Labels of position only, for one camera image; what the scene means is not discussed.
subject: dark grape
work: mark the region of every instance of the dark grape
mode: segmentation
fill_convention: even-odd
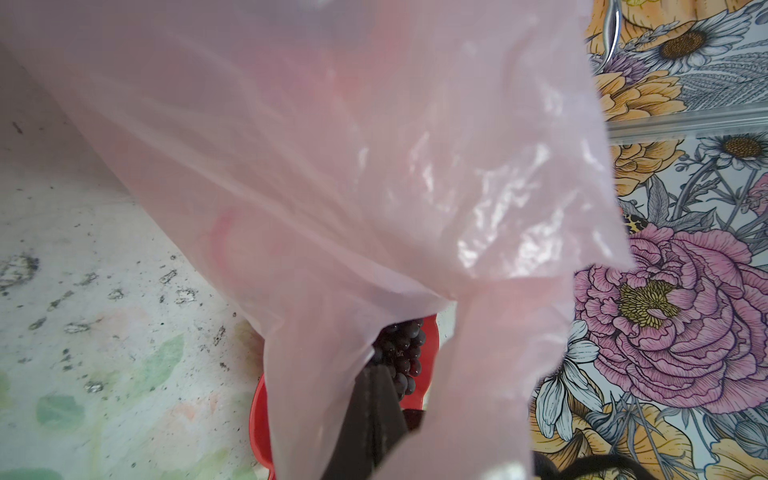
[[[396,350],[394,343],[390,342],[389,340],[383,340],[380,346],[382,347],[382,352],[385,355],[394,355]]]
[[[416,323],[415,320],[413,320],[405,324],[400,330],[402,331],[402,334],[404,336],[407,336],[408,338],[412,339],[419,334],[420,329],[421,327],[419,326],[419,324]]]
[[[395,346],[398,350],[407,350],[411,346],[411,339],[407,336],[399,336],[395,339]]]
[[[406,395],[410,395],[416,391],[416,381],[412,376],[406,376],[408,385],[406,386]]]
[[[422,355],[422,347],[411,346],[406,350],[406,357],[410,359],[418,359]]]
[[[422,424],[422,419],[424,418],[424,410],[406,409],[402,411],[402,416],[406,418],[408,431],[413,432]]]
[[[384,352],[382,352],[381,348],[378,346],[373,346],[373,357],[371,357],[371,360],[375,364],[379,364],[382,362],[382,359],[384,357]]]
[[[397,393],[400,398],[402,398],[402,395],[406,392],[406,389],[408,388],[408,379],[405,375],[402,373],[398,373],[395,375],[395,392]]]
[[[426,340],[427,334],[424,333],[424,330],[419,330],[419,334],[413,340],[411,340],[411,345],[422,346]]]
[[[411,360],[411,368],[407,372],[410,376],[419,376],[422,374],[422,363],[418,359]]]
[[[411,362],[404,356],[395,359],[395,369],[400,373],[408,373],[411,369]]]

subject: red plate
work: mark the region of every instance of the red plate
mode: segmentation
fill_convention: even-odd
[[[424,395],[432,382],[432,367],[435,365],[435,357],[440,348],[440,336],[437,330],[437,315],[428,316],[422,326],[426,341],[422,345],[422,374],[415,377],[416,390],[411,395],[406,395],[400,402],[402,409],[420,410],[424,406]],[[266,413],[266,386],[264,376],[259,379],[256,394],[253,396],[253,404],[250,406],[250,421],[248,425],[250,435],[250,447],[256,460],[270,470],[270,480],[275,480],[274,464],[272,463],[272,446],[270,445],[270,423]]]

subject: plastic bag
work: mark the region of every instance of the plastic bag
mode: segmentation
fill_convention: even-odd
[[[571,3],[8,0],[0,38],[265,336],[281,480],[322,474],[379,329],[446,299],[377,478],[523,478],[571,272],[630,264]]]

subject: pink flower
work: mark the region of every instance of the pink flower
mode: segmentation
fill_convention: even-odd
[[[745,205],[759,217],[768,208],[768,174],[763,174],[750,188],[746,196]]]
[[[638,398],[737,412],[768,399],[768,273],[723,230],[630,237],[638,267],[576,274],[576,318],[594,364]]]

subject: silver drawer handle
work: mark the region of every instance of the silver drawer handle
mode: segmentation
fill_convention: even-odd
[[[608,10],[605,12],[605,21],[603,22],[603,46],[605,53],[603,60],[594,70],[594,74],[599,74],[605,68],[605,65],[619,48],[619,37],[621,36],[621,0],[608,0]]]

